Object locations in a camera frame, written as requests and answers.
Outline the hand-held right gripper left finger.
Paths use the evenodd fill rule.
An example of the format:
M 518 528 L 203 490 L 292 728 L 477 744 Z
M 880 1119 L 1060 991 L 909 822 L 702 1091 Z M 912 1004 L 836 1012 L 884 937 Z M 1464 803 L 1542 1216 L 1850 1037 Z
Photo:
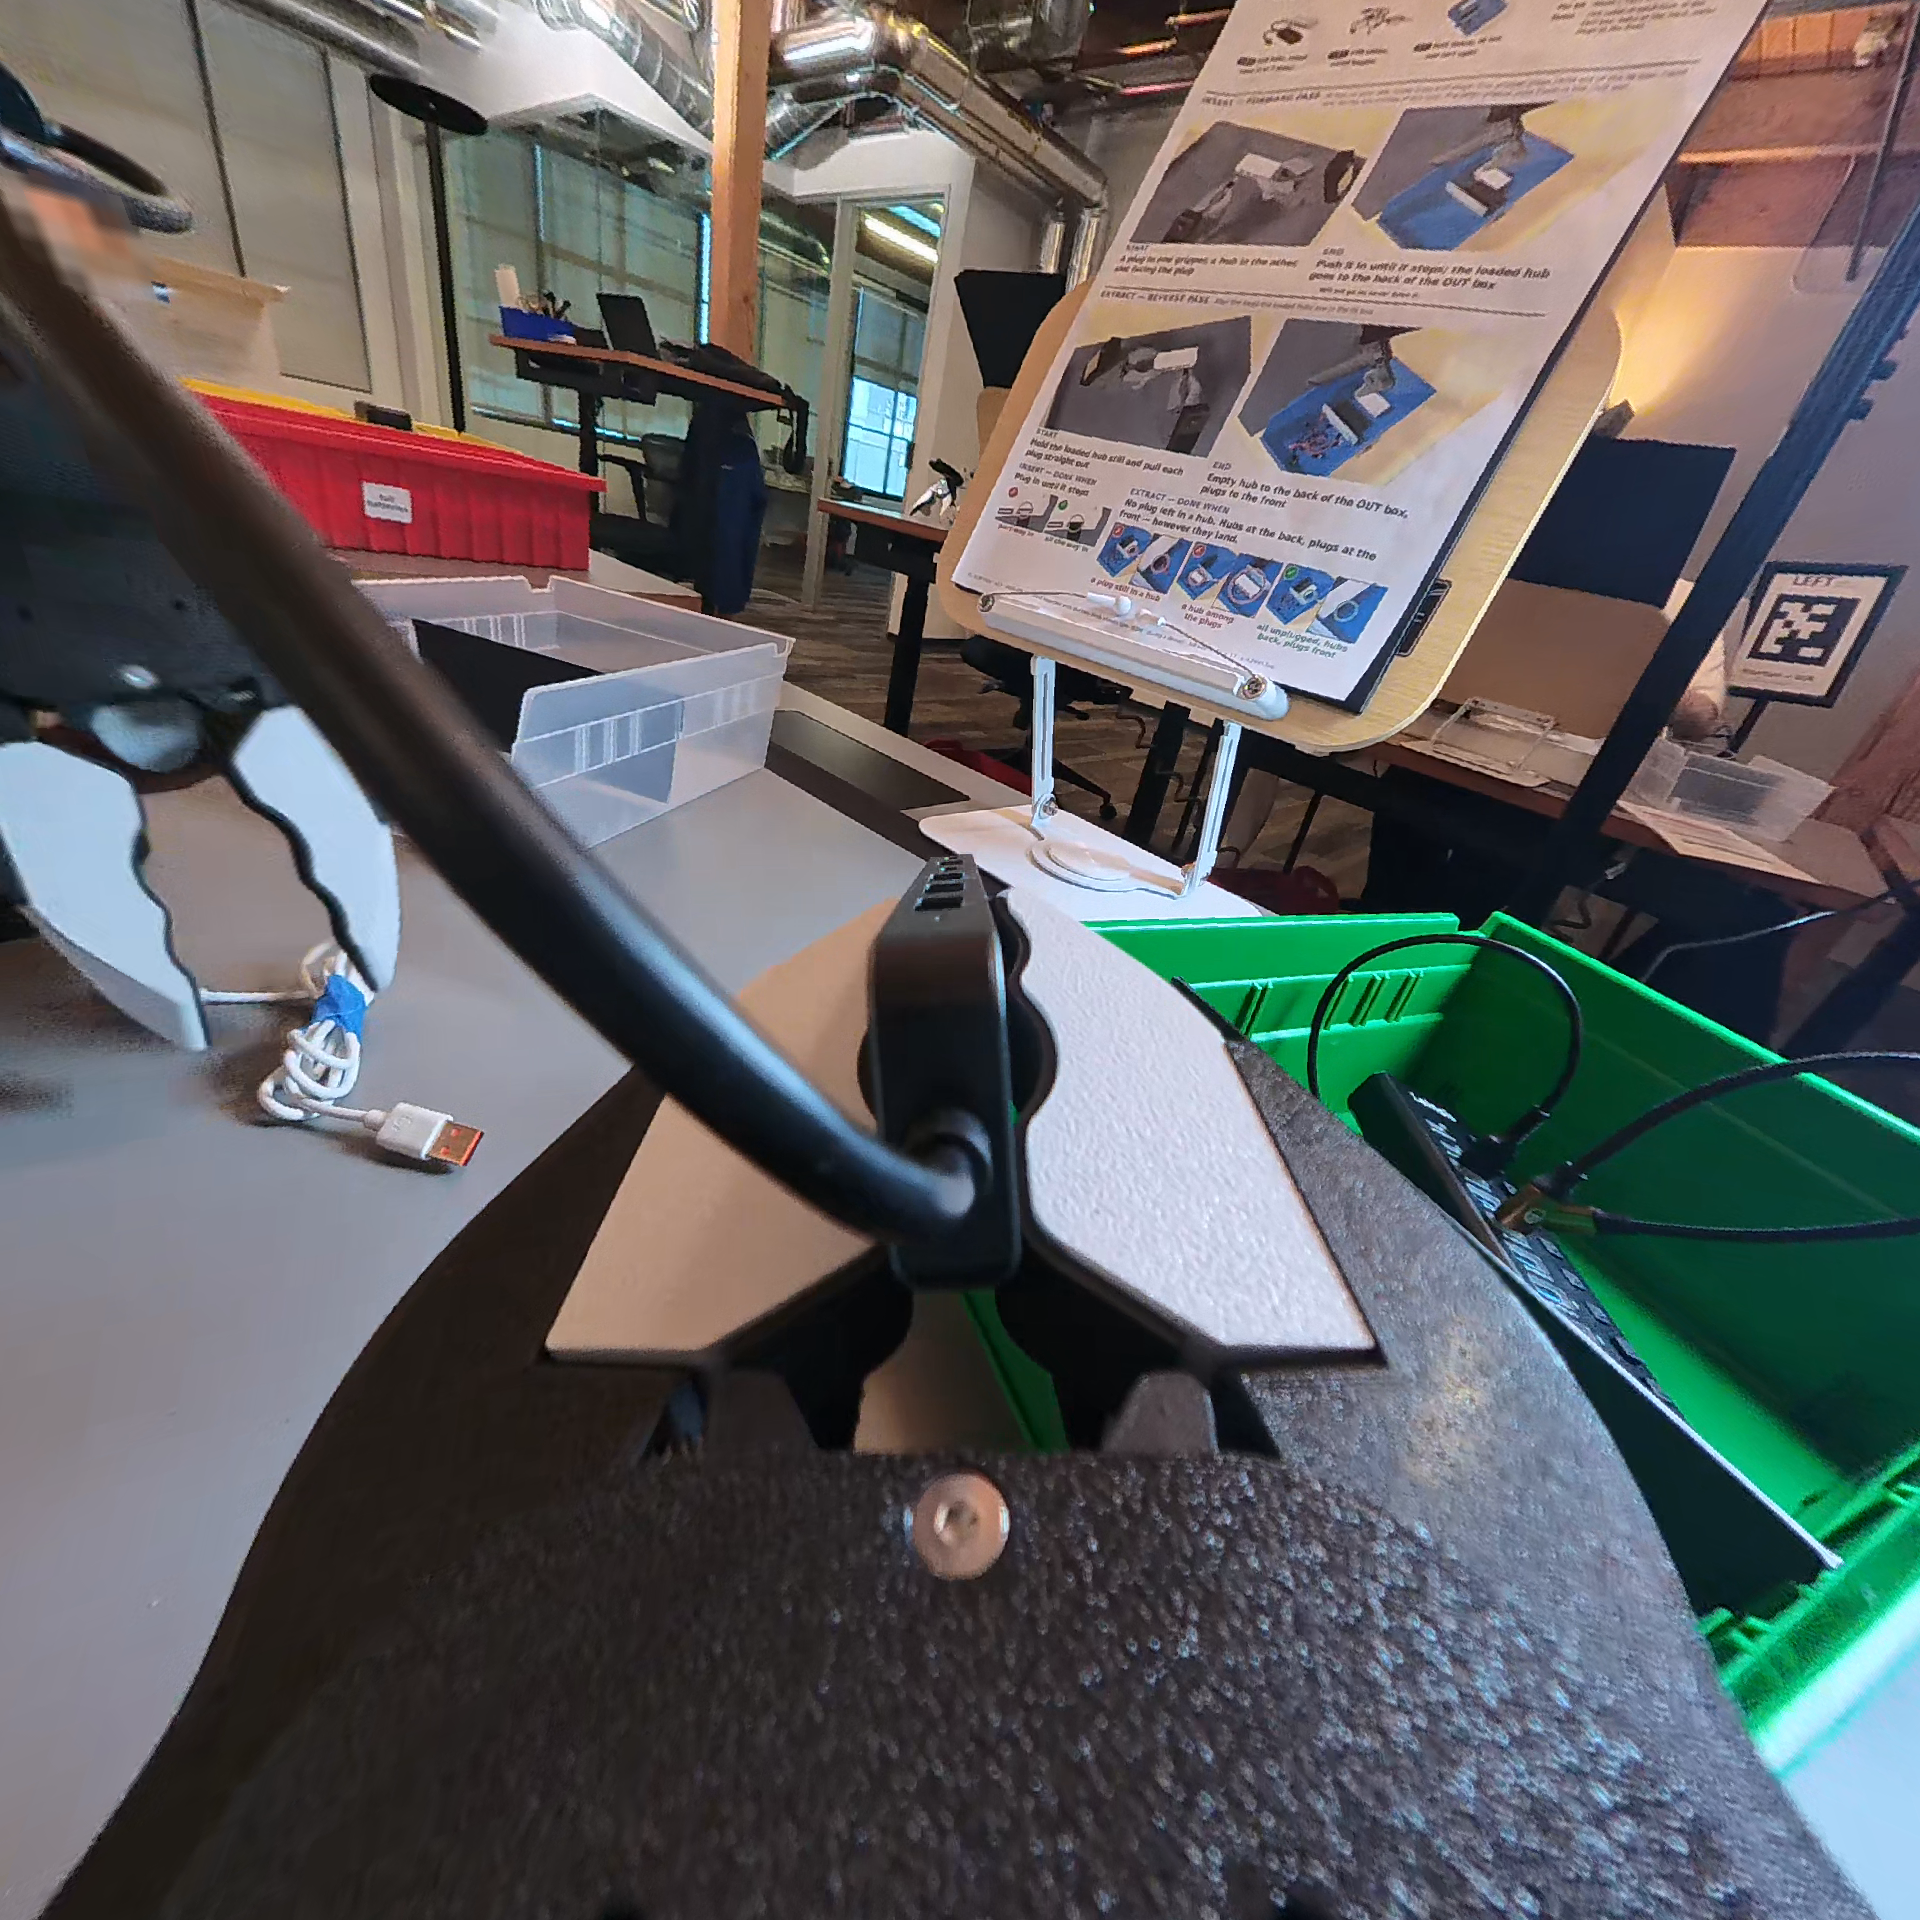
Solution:
M 863 1132 L 855 1050 L 869 1030 L 869 908 L 762 973 L 743 1011 Z M 792 1195 L 663 1096 L 548 1333 L 556 1363 L 718 1363 L 736 1335 L 848 1270 L 878 1243 Z

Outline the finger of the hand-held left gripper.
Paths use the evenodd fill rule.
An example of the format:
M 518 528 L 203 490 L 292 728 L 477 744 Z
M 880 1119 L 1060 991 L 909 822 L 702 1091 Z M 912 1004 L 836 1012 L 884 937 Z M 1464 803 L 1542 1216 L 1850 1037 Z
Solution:
M 228 781 L 282 832 L 337 945 L 360 981 L 385 995 L 402 949 L 399 858 L 393 830 L 343 758 L 299 708 L 270 708 L 228 750 Z
M 147 881 L 147 817 L 127 781 L 50 742 L 2 744 L 2 850 L 25 918 L 108 1004 L 207 1050 L 203 996 Z

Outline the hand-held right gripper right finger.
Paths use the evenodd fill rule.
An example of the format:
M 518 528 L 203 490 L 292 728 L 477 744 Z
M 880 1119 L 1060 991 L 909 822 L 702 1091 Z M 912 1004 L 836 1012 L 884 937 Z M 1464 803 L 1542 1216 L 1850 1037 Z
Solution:
M 1269 1450 L 1255 1377 L 1378 1360 L 1329 1233 L 1191 996 L 1031 892 L 997 918 L 1035 1068 L 1008 1339 L 1076 1450 Z

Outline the black multi-port usb hub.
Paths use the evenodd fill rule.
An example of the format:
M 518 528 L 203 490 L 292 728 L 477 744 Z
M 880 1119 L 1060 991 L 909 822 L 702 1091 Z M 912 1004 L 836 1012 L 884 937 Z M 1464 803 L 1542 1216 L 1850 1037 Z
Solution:
M 1481 1138 L 1387 1072 L 1360 1083 L 1351 1114 L 1362 1138 L 1492 1253 L 1570 1371 L 1605 1371 L 1642 1400 L 1680 1412 L 1570 1256 L 1550 1235 L 1500 1221 L 1517 1186 L 1489 1170 Z

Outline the clear plastic bin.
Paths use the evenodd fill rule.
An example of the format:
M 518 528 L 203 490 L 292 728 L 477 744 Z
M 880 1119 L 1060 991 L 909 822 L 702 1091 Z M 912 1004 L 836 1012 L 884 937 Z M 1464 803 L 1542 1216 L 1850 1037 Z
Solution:
M 785 637 L 565 579 L 380 579 L 360 593 L 414 654 L 412 620 L 423 617 L 632 681 L 632 696 L 602 724 L 548 734 L 527 750 L 492 742 L 584 849 L 767 761 L 794 646 Z

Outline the green plastic bin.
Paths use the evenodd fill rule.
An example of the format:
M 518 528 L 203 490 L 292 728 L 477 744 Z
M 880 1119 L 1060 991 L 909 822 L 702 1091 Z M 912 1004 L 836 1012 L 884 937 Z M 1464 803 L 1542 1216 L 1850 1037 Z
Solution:
M 1336 969 L 1451 915 L 1125 918 L 1092 934 L 1141 979 L 1191 985 L 1306 1083 L 1307 1018 Z M 1542 958 L 1578 1000 L 1570 1095 L 1506 1176 L 1559 1164 L 1669 1096 L 1772 1058 L 1764 1046 L 1631 981 L 1589 953 L 1489 915 L 1489 939 Z M 1344 1100 L 1383 1071 L 1463 1123 L 1494 1132 L 1546 1091 L 1569 1015 L 1534 973 L 1459 943 L 1375 957 L 1344 985 L 1317 1044 L 1321 1091 Z M 1865 1095 L 1907 1071 L 1850 1071 Z M 1857 1225 L 1918 1213 L 1918 1128 L 1817 1077 L 1796 1077 L 1665 1121 L 1596 1168 L 1578 1206 L 1708 1225 Z M 1918 1657 L 1918 1237 L 1764 1245 L 1628 1235 L 1569 1241 L 1624 1347 L 1728 1462 L 1835 1565 L 1768 1577 L 1757 1599 L 1699 1601 L 1719 1679 L 1764 1757 L 1787 1771 Z M 1079 1440 L 1092 1348 L 1066 1360 L 973 1309 L 1020 1427 L 1043 1450 Z

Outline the yellow plastic bin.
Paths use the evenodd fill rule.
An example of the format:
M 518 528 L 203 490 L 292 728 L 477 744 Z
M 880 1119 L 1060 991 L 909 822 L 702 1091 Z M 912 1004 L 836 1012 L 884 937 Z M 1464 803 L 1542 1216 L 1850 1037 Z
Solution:
M 185 383 L 190 394 L 203 399 L 208 406 L 213 402 L 226 406 L 255 406 L 255 410 L 270 410 L 282 414 L 304 414 L 304 418 L 316 418 L 328 422 L 353 422 L 353 425 L 377 425 L 387 430 L 402 430 L 402 434 L 419 434 L 425 440 L 446 440 L 446 441 L 460 441 L 465 440 L 450 425 L 433 425 L 412 418 L 406 410 L 399 406 L 385 406 L 380 402 L 366 402 L 358 399 L 353 410 L 314 402 L 314 399 L 300 399 L 289 394 L 266 394 L 258 388 L 238 388 L 234 383 L 220 383 L 220 380 L 198 380 L 190 377 Z

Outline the red plastic bin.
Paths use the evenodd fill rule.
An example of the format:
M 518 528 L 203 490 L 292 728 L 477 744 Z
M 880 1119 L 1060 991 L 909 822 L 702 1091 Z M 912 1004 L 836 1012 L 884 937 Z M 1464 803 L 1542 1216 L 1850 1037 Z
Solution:
M 324 547 L 404 558 L 588 567 L 605 480 L 481 440 L 383 425 L 289 399 L 186 391 Z

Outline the white document stand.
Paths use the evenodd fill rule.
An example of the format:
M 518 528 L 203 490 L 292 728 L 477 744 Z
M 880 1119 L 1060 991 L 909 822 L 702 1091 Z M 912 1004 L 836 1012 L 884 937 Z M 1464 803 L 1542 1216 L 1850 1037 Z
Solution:
M 985 593 L 981 628 L 1031 662 L 1031 794 L 1010 808 L 934 816 L 928 838 L 976 858 L 982 874 L 1031 889 L 1079 920 L 1244 918 L 1214 884 L 1229 809 L 1234 755 L 1246 728 L 1274 734 L 1290 713 L 1280 683 L 1223 646 L 1195 637 L 1125 593 Z M 1054 721 L 1060 670 L 1092 670 L 1130 690 L 1161 698 L 1161 715 L 1186 708 L 1221 727 L 1203 817 L 1188 861 L 1161 861 L 1106 830 L 1060 809 Z

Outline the dark blue jacket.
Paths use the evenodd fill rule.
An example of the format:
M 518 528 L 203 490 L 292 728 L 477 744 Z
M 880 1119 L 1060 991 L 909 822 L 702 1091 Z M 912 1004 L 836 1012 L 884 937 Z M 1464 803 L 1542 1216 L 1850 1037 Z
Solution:
M 767 482 L 747 418 L 702 402 L 687 418 L 680 528 L 704 613 L 733 617 L 755 587 Z

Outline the black office chair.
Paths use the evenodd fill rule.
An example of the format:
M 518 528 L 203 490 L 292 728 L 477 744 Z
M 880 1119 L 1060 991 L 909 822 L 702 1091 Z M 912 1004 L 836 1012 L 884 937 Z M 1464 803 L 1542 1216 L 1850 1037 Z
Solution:
M 1008 766 L 1031 776 L 1031 701 L 1035 701 L 1035 655 L 992 637 L 969 637 L 958 647 L 958 659 L 982 674 L 985 685 L 997 693 L 1016 698 L 1016 724 L 1020 727 L 1023 747 L 1010 747 L 1012 758 Z M 1130 690 L 1116 683 L 1106 683 L 1084 670 L 1069 670 L 1062 664 L 1050 667 L 1050 717 L 1054 724 L 1065 717 L 1085 717 L 1085 708 L 1125 708 Z M 1084 778 L 1069 763 L 1060 758 L 1060 742 L 1050 744 L 1050 781 L 1054 789 L 1081 789 L 1096 799 L 1096 817 L 1102 823 L 1116 822 L 1116 805 L 1107 789 Z

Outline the wooden standing desk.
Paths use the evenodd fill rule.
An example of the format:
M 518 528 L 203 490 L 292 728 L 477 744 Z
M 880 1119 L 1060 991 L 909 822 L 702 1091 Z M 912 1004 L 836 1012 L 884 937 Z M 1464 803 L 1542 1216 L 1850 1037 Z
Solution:
M 599 406 L 605 402 L 653 406 L 657 399 L 686 399 L 694 406 L 724 404 L 739 414 L 778 414 L 787 421 L 787 440 L 781 451 L 783 471 L 787 478 L 808 471 L 808 399 L 763 372 L 709 372 L 708 367 L 690 367 L 675 357 L 662 360 L 644 352 L 595 350 L 576 341 L 527 341 L 511 334 L 492 334 L 488 344 L 515 357 L 519 380 L 576 395 L 576 467 L 591 480 L 602 471 L 595 441 Z

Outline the instruction sheet on stand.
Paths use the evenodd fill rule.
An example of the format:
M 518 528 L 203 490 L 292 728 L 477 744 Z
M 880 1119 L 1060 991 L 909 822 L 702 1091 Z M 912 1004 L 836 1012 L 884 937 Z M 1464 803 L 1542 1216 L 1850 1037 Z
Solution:
M 1628 613 L 1603 595 L 1509 583 L 1523 545 L 1611 395 L 1622 350 L 1620 298 L 1611 281 L 1578 318 L 1455 539 L 1440 567 L 1448 593 L 1427 617 L 1413 651 L 1389 659 L 1362 713 L 1293 696 L 1284 715 L 1267 715 L 1229 696 L 1223 667 L 1183 670 L 1141 640 L 1125 640 L 1118 659 L 1102 659 L 1066 632 L 1065 616 L 1038 616 L 1038 632 L 1020 635 L 1012 613 L 982 613 L 981 593 L 958 586 L 958 558 L 1003 487 L 1016 434 L 1041 399 L 1046 372 L 1066 344 L 1084 304 L 1085 288 L 1072 288 L 1043 318 L 1010 395 L 999 402 L 995 430 L 947 532 L 934 579 L 943 613 L 963 632 L 1010 641 L 1060 667 L 1085 670 L 1153 708 L 1176 705 L 1196 709 L 1206 721 L 1246 724 L 1307 755 L 1371 750 L 1404 734 L 1439 701 L 1494 698 L 1546 709 L 1554 693 L 1570 693 L 1577 731 L 1593 731 L 1585 708 L 1596 708 L 1600 693 L 1609 693 L 1613 708 L 1622 705 L 1624 667 L 1647 664 L 1661 616 Z

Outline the black floor lamp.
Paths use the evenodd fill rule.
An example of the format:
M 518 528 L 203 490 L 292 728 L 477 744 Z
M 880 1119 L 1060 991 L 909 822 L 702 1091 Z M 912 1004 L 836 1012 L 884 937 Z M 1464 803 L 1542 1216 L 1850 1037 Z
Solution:
M 373 75 L 372 93 L 402 116 L 423 130 L 427 211 L 433 222 L 433 262 L 439 293 L 439 322 L 445 346 L 445 386 L 450 422 L 454 434 L 465 434 L 465 367 L 460 346 L 458 280 L 452 269 L 452 230 L 445 177 L 446 139 L 477 139 L 488 134 L 488 119 L 458 98 L 406 75 Z

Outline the desk with black legs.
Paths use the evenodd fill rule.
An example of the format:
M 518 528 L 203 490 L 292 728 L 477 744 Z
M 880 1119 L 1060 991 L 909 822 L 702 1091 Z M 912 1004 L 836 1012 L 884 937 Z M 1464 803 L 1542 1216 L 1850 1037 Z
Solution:
M 938 563 L 947 528 L 927 517 L 903 513 L 878 513 L 846 498 L 827 498 L 816 506 L 820 521 L 846 521 L 859 532 L 880 536 L 878 567 L 904 583 L 900 635 L 893 635 L 893 659 L 885 687 L 884 727 L 900 738 L 909 734 L 920 655 L 927 640 L 927 610 L 938 586 Z

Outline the wooden pillar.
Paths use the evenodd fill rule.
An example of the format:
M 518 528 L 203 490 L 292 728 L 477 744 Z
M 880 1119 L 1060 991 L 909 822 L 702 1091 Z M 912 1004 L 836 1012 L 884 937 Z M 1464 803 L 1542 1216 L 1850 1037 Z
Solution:
M 709 5 L 708 341 L 755 360 L 773 2 Z

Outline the printed instruction sheet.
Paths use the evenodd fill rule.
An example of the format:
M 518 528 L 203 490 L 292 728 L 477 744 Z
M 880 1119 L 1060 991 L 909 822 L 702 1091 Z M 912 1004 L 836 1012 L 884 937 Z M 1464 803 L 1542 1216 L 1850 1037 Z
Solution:
M 1356 713 L 1764 2 L 1238 2 L 953 586 L 1246 717 Z

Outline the black panel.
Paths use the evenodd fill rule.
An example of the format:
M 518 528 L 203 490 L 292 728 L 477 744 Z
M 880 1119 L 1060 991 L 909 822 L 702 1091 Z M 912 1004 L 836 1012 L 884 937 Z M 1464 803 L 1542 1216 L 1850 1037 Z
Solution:
M 953 293 L 982 391 L 1010 391 L 1066 277 L 1054 270 L 962 269 Z

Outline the printed tag sign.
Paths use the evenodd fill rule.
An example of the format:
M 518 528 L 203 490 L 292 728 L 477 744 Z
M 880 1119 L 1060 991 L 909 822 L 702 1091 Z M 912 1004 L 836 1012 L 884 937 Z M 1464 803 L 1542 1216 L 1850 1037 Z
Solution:
M 1835 708 L 1907 575 L 1903 563 L 1766 563 L 1726 664 L 1728 696 Z

